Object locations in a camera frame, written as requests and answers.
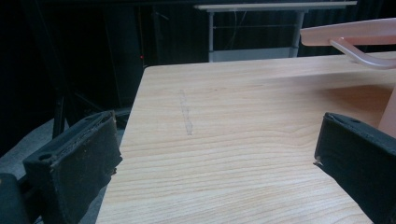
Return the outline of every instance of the dark background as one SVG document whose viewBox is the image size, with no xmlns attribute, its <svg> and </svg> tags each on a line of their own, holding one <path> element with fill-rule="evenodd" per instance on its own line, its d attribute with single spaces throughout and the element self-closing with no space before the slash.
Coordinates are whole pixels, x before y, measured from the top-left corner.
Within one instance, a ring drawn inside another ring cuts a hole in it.
<svg viewBox="0 0 396 224">
<path fill-rule="evenodd" d="M 56 2 L 44 5 L 43 11 L 67 81 L 74 92 L 103 109 L 131 107 L 147 66 L 208 61 L 207 14 L 193 8 L 196 1 Z M 304 27 L 395 17 L 390 3 L 360 0 L 347 9 L 312 10 L 305 14 Z M 217 13 L 215 24 L 234 25 L 235 16 L 239 24 L 243 15 Z M 287 11 L 248 12 L 241 25 L 288 25 L 294 16 Z M 217 29 L 215 49 L 286 47 L 292 28 L 240 28 L 230 44 L 233 32 Z M 395 46 L 362 49 L 386 51 L 395 50 Z M 330 47 L 300 46 L 298 56 L 329 54 L 339 52 Z M 54 117 L 55 90 L 20 1 L 0 2 L 0 78 L 1 156 L 33 128 Z M 78 102 L 78 108 L 85 115 L 92 112 L 84 102 Z"/>
</svg>

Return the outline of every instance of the wood grain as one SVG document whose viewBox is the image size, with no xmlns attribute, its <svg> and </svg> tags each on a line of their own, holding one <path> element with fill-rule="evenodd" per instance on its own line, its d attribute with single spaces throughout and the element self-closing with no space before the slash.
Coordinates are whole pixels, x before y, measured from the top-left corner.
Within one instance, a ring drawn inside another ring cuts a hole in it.
<svg viewBox="0 0 396 224">
<path fill-rule="evenodd" d="M 377 125 L 395 81 L 346 56 L 150 67 L 98 222 L 370 223 L 314 152 L 326 111 Z"/>
</svg>

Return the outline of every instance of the pink plastic object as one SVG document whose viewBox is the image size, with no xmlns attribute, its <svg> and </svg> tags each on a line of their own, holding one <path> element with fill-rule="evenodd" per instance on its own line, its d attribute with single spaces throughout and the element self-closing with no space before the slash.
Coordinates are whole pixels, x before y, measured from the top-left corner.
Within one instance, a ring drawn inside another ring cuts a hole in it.
<svg viewBox="0 0 396 224">
<path fill-rule="evenodd" d="M 396 68 L 396 59 L 380 59 L 367 55 L 354 45 L 396 44 L 396 19 L 357 21 L 307 28 L 301 31 L 306 46 L 334 46 L 357 63 L 374 69 Z M 396 138 L 396 86 L 378 129 Z"/>
</svg>

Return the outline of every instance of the pencil mark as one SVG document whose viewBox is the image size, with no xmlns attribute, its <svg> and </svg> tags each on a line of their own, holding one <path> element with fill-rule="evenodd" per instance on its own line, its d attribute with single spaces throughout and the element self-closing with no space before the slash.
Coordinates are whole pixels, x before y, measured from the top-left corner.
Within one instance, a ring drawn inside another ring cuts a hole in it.
<svg viewBox="0 0 396 224">
<path fill-rule="evenodd" d="M 180 107 L 181 113 L 183 113 L 184 117 L 184 125 L 186 126 L 187 135 L 192 135 L 192 123 L 190 120 L 190 109 L 187 106 L 187 98 L 186 94 L 183 90 L 180 90 Z"/>
</svg>

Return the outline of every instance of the light wood tabletop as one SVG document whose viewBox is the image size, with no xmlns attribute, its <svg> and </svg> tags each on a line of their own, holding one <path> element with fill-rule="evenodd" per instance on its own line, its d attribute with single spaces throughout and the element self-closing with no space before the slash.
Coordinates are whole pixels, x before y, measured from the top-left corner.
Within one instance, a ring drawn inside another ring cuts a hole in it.
<svg viewBox="0 0 396 224">
<path fill-rule="evenodd" d="M 376 126 L 395 73 L 344 55 L 149 67 L 98 222 L 371 223 L 314 152 L 327 111 Z"/>
</svg>

